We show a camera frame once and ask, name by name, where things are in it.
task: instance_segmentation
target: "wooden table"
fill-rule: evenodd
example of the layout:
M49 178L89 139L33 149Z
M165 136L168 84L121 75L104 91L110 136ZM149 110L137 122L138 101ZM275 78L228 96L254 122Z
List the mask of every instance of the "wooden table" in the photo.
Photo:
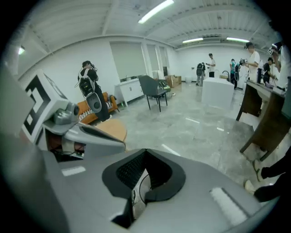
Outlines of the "wooden table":
M117 138L120 141L125 141L127 129L124 124L118 119L110 119L95 126L95 128Z
M245 96L236 118L237 121L239 121L243 112L256 117L259 116L262 104L262 98L260 96L268 99L266 112L261 117L261 121L253 135L241 148L240 153L243 153L251 143L254 143L267 150L264 156L260 158L261 161L264 161L288 133L291 122L281 113L285 100L284 96L252 81L247 81L246 83Z

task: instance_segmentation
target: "white pedestal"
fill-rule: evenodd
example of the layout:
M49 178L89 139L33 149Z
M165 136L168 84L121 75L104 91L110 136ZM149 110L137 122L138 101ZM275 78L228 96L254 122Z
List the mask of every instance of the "white pedestal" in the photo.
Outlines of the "white pedestal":
M202 103L229 110L234 85L225 79L207 78L203 81Z

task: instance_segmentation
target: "white shirt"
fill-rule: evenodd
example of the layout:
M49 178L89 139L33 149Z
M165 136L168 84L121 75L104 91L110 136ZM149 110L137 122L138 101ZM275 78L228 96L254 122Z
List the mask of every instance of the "white shirt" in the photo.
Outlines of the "white shirt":
M291 76L291 58L286 45L282 45L281 47L281 54L279 60L281 62L281 71L277 86L285 88L286 83L288 82L288 76Z
M260 54L257 51L254 51L254 53L250 56L249 63L260 63ZM253 82L257 81L257 71L258 71L258 67L254 67L249 65L249 78L250 80L252 80Z
M210 61L210 65L215 65L215 60L213 58ZM209 67L209 72L214 72L214 66Z

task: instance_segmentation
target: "ceiling light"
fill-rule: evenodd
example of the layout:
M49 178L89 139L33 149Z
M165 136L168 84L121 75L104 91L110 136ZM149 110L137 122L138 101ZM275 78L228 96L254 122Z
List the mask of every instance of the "ceiling light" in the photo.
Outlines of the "ceiling light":
M203 38L196 38L196 39L191 39L191 40L183 41L183 43L190 43L190 42L202 41L202 40L203 40Z
M158 13L159 11L161 11L162 9L166 8L167 6L173 4L174 1L173 0L166 0L164 2L162 2L161 4L159 4L158 6L156 6L154 9L150 10L144 17L142 17L138 22L140 24L143 24L144 22L146 22L149 18L153 17L156 13Z
M250 42L248 40L238 39L238 38L232 38L232 37L227 37L227 40L228 41L239 41L239 42L244 42L244 43Z
M19 50L18 50L18 54L20 55L20 54L22 54L24 51L25 51L24 47L21 46L21 47L19 48Z

